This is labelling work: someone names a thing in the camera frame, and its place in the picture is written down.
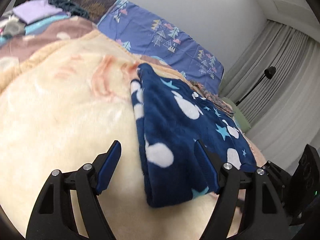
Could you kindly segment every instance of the light blue star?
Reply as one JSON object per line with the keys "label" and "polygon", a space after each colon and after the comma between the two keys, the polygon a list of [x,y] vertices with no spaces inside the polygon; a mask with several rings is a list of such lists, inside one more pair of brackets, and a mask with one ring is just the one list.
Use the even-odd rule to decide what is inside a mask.
{"label": "light blue star", "polygon": [[221,117],[221,114],[218,113],[217,109],[214,108],[214,112],[218,117]]}
{"label": "light blue star", "polygon": [[160,78],[160,80],[161,80],[161,82],[162,82],[163,84],[165,84],[165,85],[168,86],[169,88],[172,88],[172,89],[180,89],[180,88],[172,85],[172,80],[170,80],[170,82],[166,82],[166,81],[164,81],[162,78]]}
{"label": "light blue star", "polygon": [[226,140],[226,136],[231,137],[230,134],[227,132],[227,128],[225,128],[225,127],[220,127],[220,126],[218,126],[217,124],[216,124],[216,126],[217,126],[217,128],[218,128],[218,130],[216,130],[216,131],[221,134],[221,136],[222,136],[222,138],[223,138],[224,141]]}
{"label": "light blue star", "polygon": [[198,192],[196,191],[195,189],[191,189],[192,190],[192,199],[195,199],[196,197],[199,197],[199,196],[203,196],[205,194],[207,194],[207,192],[209,191],[209,187],[206,187],[203,191],[201,192]]}

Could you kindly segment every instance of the white curtain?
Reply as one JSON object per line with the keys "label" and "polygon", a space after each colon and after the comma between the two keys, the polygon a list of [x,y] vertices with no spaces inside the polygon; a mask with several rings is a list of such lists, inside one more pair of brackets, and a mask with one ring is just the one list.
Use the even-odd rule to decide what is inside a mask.
{"label": "white curtain", "polygon": [[308,38],[305,57],[279,99],[247,137],[266,159],[286,169],[306,144],[320,146],[320,44]]}
{"label": "white curtain", "polygon": [[219,95],[236,102],[271,65],[275,76],[265,78],[238,107],[252,125],[247,137],[265,158],[294,171],[306,144],[320,148],[320,44],[268,21],[225,74]]}
{"label": "white curtain", "polygon": [[253,126],[279,99],[305,56],[308,36],[287,25],[268,21],[264,30],[228,71],[220,96],[233,102],[244,96],[269,66],[276,67],[271,80],[264,80],[238,106]]}

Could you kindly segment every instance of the metal screw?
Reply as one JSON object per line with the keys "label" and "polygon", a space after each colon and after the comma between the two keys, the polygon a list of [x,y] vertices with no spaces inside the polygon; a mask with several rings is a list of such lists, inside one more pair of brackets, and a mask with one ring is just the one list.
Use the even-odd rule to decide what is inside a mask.
{"label": "metal screw", "polygon": [[91,168],[92,168],[92,165],[91,165],[90,163],[87,163],[87,164],[83,165],[83,169],[84,169],[85,171],[88,171],[88,170],[90,170]]}
{"label": "metal screw", "polygon": [[263,170],[263,169],[257,169],[257,173],[258,173],[259,175],[263,175],[263,174],[264,174],[264,170]]}
{"label": "metal screw", "polygon": [[232,164],[231,163],[225,163],[223,165],[223,167],[226,169],[226,170],[231,170],[232,169]]}
{"label": "metal screw", "polygon": [[59,173],[60,173],[59,170],[54,170],[54,171],[51,172],[51,175],[52,175],[52,176],[58,176]]}

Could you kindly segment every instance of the white polka dot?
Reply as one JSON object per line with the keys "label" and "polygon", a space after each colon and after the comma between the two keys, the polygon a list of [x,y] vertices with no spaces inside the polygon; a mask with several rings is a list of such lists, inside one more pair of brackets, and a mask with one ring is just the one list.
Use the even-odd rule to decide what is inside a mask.
{"label": "white polka dot", "polygon": [[134,117],[136,120],[144,117],[144,111],[143,111],[143,105],[142,104],[136,104],[133,107]]}
{"label": "white polka dot", "polygon": [[236,139],[239,138],[239,130],[237,130],[236,128],[233,128],[232,126],[229,126],[226,120],[222,120],[228,128],[228,132]]}
{"label": "white polka dot", "polygon": [[195,107],[198,109],[199,113],[203,115],[201,109],[197,105],[195,105]]}
{"label": "white polka dot", "polygon": [[171,92],[172,92],[176,97],[178,97],[178,98],[183,98],[182,95],[180,95],[178,92],[172,91],[172,90],[171,90]]}
{"label": "white polka dot", "polygon": [[22,40],[23,41],[29,41],[35,38],[35,35],[27,35],[27,36],[23,36]]}
{"label": "white polka dot", "polygon": [[132,81],[131,82],[131,94],[133,94],[135,91],[141,89],[141,85],[138,81]]}
{"label": "white polka dot", "polygon": [[73,16],[70,18],[70,21],[76,22],[79,19],[78,16]]}
{"label": "white polka dot", "polygon": [[160,62],[160,64],[161,65],[165,65],[165,66],[167,66],[168,64],[167,63],[165,63],[163,60],[159,60],[159,62]]}
{"label": "white polka dot", "polygon": [[182,112],[189,117],[190,119],[196,120],[199,118],[199,108],[192,103],[190,103],[188,100],[185,100],[183,98],[174,97],[174,99],[177,101],[178,106],[182,110]]}
{"label": "white polka dot", "polygon": [[65,32],[59,32],[57,33],[57,38],[60,39],[60,40],[70,40],[71,37],[69,36],[68,33],[65,33]]}
{"label": "white polka dot", "polygon": [[143,92],[142,92],[142,89],[138,89],[138,92],[137,92],[137,99],[140,103],[143,103]]}
{"label": "white polka dot", "polygon": [[18,64],[19,64],[19,58],[17,57],[2,57],[0,58],[0,71],[4,71]]}
{"label": "white polka dot", "polygon": [[193,92],[192,97],[193,97],[193,99],[196,99],[197,97],[199,97],[199,95],[196,92]]}
{"label": "white polka dot", "polygon": [[173,163],[173,153],[163,143],[156,143],[150,146],[146,141],[146,157],[149,162],[161,168],[169,167]]}
{"label": "white polka dot", "polygon": [[239,159],[238,152],[235,149],[229,148],[227,150],[227,157],[228,157],[228,163],[231,163],[233,166],[235,166],[239,170],[241,167],[241,162]]}

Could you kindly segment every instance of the green pillow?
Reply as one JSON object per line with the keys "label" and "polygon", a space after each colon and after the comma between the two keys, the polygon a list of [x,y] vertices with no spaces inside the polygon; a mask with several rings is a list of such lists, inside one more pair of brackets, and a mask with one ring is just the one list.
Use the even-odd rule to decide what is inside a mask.
{"label": "green pillow", "polygon": [[222,100],[225,101],[227,104],[231,105],[233,111],[235,112],[234,117],[238,122],[242,132],[246,133],[247,131],[249,131],[251,125],[249,124],[248,120],[244,117],[244,115],[241,113],[240,109],[235,105],[235,103],[232,102],[229,98],[222,98]]}

